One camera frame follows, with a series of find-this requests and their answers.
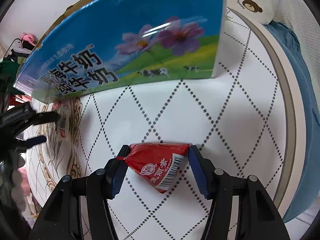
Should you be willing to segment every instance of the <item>bear pillow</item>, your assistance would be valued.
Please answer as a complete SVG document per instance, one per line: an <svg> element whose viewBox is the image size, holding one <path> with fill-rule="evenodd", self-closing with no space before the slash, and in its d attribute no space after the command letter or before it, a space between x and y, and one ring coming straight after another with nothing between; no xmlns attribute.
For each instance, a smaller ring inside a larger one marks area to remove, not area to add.
<svg viewBox="0 0 320 240"><path fill-rule="evenodd" d="M274 17L270 0L227 0L227 7L264 25Z"/></svg>

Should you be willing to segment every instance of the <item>decorative pattern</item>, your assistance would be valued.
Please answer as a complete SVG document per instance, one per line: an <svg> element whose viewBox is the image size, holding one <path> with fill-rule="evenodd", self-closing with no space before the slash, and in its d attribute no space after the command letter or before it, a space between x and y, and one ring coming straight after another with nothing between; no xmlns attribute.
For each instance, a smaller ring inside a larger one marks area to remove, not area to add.
<svg viewBox="0 0 320 240"><path fill-rule="evenodd" d="M28 151L30 186L41 205L61 176L89 175L123 144L136 142L196 144L215 167L242 178L255 174L274 197L286 149L283 95L259 39L235 14L228 16L215 79L134 85L70 100L70 142L62 142L57 153L45 145ZM33 103L35 109L50 109ZM35 126L26 134L49 131ZM52 168L55 156L62 161ZM199 239L211 206L199 193L188 160L165 194L128 169L120 194L108 203L119 239L135 240ZM91 239L86 208L82 216L84 238ZM230 240L236 221L234 198Z"/></svg>

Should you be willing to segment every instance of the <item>blue blanket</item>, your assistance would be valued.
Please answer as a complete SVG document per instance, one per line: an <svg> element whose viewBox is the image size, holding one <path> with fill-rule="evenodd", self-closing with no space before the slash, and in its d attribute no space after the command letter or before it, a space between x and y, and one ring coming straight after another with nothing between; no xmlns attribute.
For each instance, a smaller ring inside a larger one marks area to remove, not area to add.
<svg viewBox="0 0 320 240"><path fill-rule="evenodd" d="M291 63L300 87L306 119L306 156L302 175L295 196L283 217L284 222L289 222L310 207L320 189L320 115L297 36L280 22L272 21L265 28L276 38Z"/></svg>

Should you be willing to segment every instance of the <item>white quilted surface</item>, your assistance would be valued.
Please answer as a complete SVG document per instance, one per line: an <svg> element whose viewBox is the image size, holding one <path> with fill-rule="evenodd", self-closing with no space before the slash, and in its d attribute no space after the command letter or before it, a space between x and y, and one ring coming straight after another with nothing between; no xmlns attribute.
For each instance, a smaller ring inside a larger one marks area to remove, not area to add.
<svg viewBox="0 0 320 240"><path fill-rule="evenodd" d="M123 144L192 143L232 176L257 175L273 198L285 151L284 100L263 45L242 20L229 16L220 37L217 78L135 85L81 98L77 155L83 175L104 167ZM34 102L35 108L42 106ZM27 136L37 129L29 128ZM50 190L38 150L28 151L27 165L31 189L43 205ZM66 174L70 148L61 145L58 169L45 146L42 151L58 182ZM132 240L198 240L211 205L199 194L187 160L163 195L129 168L120 194L108 203L119 239ZM91 239L85 205L82 215L85 239ZM229 239L236 221L235 201Z"/></svg>
<svg viewBox="0 0 320 240"><path fill-rule="evenodd" d="M310 72L320 109L320 27L303 0L280 0L274 21L292 29L299 39L301 53Z"/></svg>

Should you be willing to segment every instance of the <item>purple flower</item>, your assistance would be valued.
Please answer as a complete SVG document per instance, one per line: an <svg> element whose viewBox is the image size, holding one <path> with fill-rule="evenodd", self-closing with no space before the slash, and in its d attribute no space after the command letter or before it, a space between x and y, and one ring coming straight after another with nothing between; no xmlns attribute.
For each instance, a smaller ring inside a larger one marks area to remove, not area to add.
<svg viewBox="0 0 320 240"><path fill-rule="evenodd" d="M204 34L204 29L195 22L187 23L181 27L180 20L171 17L167 21L170 25L158 35L162 47L172 48L172 54L182 56L185 52L195 52L200 47L197 36Z"/></svg>
<svg viewBox="0 0 320 240"><path fill-rule="evenodd" d="M135 52L150 50L151 46L156 43L156 39L150 39L150 36L143 37L143 35L151 28L152 26L147 24L141 28L139 34L123 33L122 40L126 43L117 45L115 49L122 55L130 55Z"/></svg>

